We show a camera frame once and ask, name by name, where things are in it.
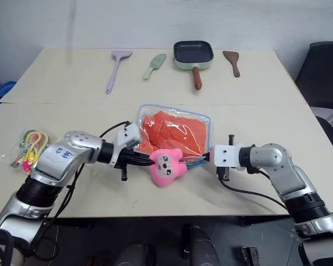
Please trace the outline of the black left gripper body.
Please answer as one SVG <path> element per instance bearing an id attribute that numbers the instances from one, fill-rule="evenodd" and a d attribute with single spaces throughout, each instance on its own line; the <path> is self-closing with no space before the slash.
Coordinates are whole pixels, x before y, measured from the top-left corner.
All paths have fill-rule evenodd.
<path id="1" fill-rule="evenodd" d="M 127 166 L 128 165 L 135 165 L 137 159 L 135 158 L 135 152 L 130 149 L 122 149 L 116 164 L 114 165 L 114 168 L 121 170 L 121 180 L 127 181 L 128 180 L 128 174 L 127 174 Z"/>

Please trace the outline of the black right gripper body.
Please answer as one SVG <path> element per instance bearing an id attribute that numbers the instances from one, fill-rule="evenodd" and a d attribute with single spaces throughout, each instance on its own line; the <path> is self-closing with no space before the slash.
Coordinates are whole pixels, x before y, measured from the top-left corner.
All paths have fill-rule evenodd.
<path id="1" fill-rule="evenodd" d="M 216 167 L 216 175 L 220 181 L 229 180 L 230 167 L 236 166 L 236 148 L 234 135 L 229 135 L 228 145 L 215 145 L 210 150 L 210 162 Z"/>

